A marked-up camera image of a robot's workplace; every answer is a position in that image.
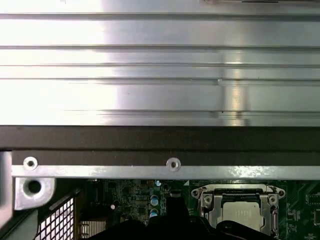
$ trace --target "metal bracket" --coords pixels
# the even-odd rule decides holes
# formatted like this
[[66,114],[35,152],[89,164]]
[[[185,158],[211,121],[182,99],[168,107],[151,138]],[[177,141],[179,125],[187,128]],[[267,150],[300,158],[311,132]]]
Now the metal bracket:
[[0,229],[13,215],[13,183],[11,152],[0,152]]
[[56,189],[55,178],[15,179],[15,210],[38,208],[48,203]]

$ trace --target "mesh grille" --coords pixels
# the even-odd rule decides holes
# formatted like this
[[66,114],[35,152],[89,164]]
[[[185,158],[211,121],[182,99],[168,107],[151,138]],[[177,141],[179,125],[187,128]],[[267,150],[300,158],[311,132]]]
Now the mesh grille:
[[39,225],[34,240],[73,240],[74,235],[74,199],[72,198]]

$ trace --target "screw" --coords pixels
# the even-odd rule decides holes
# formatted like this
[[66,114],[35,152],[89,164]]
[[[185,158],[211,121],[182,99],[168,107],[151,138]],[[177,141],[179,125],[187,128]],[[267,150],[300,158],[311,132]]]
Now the screw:
[[210,202],[211,202],[211,197],[210,197],[210,196],[206,196],[206,197],[204,198],[204,201],[205,201],[206,203],[210,203]]
[[270,196],[269,197],[269,202],[271,203],[271,204],[274,204],[275,202],[276,202],[277,200],[276,200],[276,197],[275,196]]
[[168,161],[166,161],[166,167],[171,172],[178,172],[181,167],[181,162],[178,158],[171,157],[168,159]]
[[38,167],[38,160],[33,156],[28,156],[23,160],[23,166],[26,170],[35,170]]

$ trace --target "green circuit board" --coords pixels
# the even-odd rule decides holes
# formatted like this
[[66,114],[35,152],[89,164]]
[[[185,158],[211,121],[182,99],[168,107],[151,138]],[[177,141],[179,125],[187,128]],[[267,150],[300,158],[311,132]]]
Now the green circuit board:
[[126,219],[148,224],[150,216],[166,214],[166,197],[179,191],[190,215],[198,216],[191,191],[208,184],[269,184],[286,191],[279,201],[279,239],[320,239],[320,181],[255,180],[98,180],[86,186],[88,208],[115,207],[113,225]]

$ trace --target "brushed aluminum surface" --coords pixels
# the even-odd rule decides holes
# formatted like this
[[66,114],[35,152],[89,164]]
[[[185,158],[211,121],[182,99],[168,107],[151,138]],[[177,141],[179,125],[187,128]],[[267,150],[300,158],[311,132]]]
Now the brushed aluminum surface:
[[320,126],[320,3],[3,0],[0,125]]

